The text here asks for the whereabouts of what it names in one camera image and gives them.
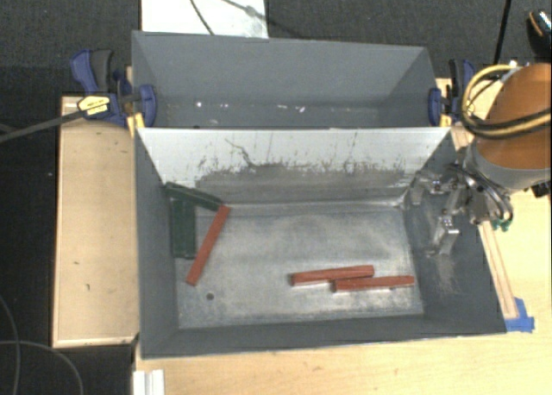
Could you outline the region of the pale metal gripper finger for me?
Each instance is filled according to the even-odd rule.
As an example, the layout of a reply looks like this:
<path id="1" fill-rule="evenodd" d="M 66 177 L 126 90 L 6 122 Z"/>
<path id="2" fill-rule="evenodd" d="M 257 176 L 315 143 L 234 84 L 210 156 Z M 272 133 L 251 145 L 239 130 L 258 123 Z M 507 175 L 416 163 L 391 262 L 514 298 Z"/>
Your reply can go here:
<path id="1" fill-rule="evenodd" d="M 442 195 L 445 192 L 440 175 L 432 171 L 419 171 L 414 176 L 408 196 L 412 205 L 419 206 L 424 193 Z"/>
<path id="2" fill-rule="evenodd" d="M 430 245 L 426 253 L 433 255 L 450 255 L 460 230 L 453 216 L 439 216 L 430 224 Z"/>

